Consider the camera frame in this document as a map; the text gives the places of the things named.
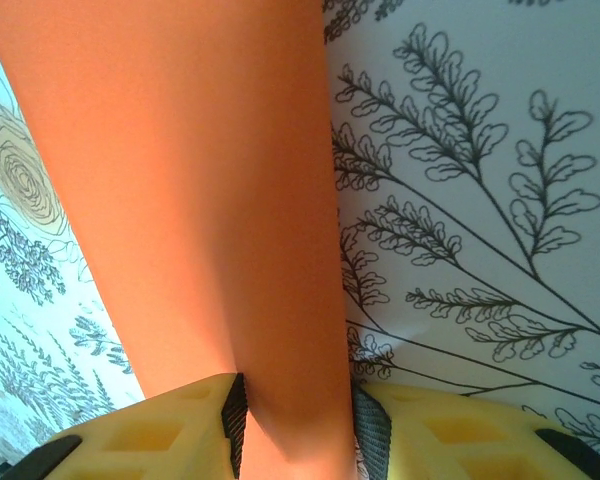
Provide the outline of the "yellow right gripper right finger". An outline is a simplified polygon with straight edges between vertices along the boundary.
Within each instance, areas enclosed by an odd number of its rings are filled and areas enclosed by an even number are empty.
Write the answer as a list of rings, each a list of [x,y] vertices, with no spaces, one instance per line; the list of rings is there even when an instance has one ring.
[[[600,479],[600,453],[526,410],[417,387],[352,385],[361,479]]]

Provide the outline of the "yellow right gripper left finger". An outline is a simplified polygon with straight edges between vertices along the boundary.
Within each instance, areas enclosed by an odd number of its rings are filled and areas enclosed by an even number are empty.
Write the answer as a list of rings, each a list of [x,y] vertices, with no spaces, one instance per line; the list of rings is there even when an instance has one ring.
[[[240,373],[223,373],[53,436],[2,479],[237,479],[246,429]]]

